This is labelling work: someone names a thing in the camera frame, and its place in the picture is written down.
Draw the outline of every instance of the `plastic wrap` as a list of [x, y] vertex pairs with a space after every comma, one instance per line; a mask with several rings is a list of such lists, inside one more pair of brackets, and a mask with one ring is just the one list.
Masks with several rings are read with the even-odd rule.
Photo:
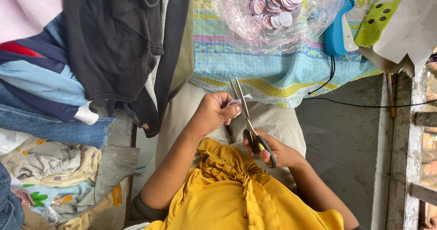
[[303, 0], [291, 25], [280, 29], [257, 23], [248, 0], [212, 0], [229, 42], [254, 54], [295, 52], [319, 37], [331, 24], [344, 0]]

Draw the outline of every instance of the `person's right hand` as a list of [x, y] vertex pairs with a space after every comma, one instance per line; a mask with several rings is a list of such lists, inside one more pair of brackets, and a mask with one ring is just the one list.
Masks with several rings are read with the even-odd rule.
[[[268, 135], [259, 129], [255, 129], [255, 131], [269, 145], [276, 159], [276, 166], [288, 167], [292, 170], [297, 170], [302, 162], [305, 161], [305, 158], [302, 156], [302, 154], [295, 149], [287, 146], [273, 136]], [[243, 136], [243, 145], [247, 147], [249, 155], [253, 156], [254, 152], [252, 151], [249, 141], [245, 136]], [[261, 152], [258, 151], [257, 154], [259, 155], [261, 161], [270, 163], [270, 153], [267, 150], [262, 150]]]

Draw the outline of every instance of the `person's left hand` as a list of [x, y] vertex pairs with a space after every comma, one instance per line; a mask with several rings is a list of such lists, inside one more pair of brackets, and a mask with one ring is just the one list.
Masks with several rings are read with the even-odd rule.
[[235, 118], [240, 105], [226, 104], [234, 98], [227, 92], [205, 94], [193, 117], [189, 120], [185, 129], [194, 132], [200, 138], [214, 132], [223, 123], [229, 125], [232, 118]]

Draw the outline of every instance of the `light blue mesh fabric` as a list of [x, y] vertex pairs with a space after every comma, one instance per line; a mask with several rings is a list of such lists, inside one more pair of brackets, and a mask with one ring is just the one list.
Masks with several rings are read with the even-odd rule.
[[0, 65], [0, 79], [36, 96], [63, 104], [82, 106], [85, 89], [68, 65], [61, 74], [27, 61], [10, 61]]

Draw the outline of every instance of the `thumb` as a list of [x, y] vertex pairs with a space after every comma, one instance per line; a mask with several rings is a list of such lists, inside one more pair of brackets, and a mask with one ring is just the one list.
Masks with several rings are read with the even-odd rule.
[[241, 106], [239, 104], [231, 104], [220, 110], [220, 114], [224, 120], [234, 118], [240, 111]]

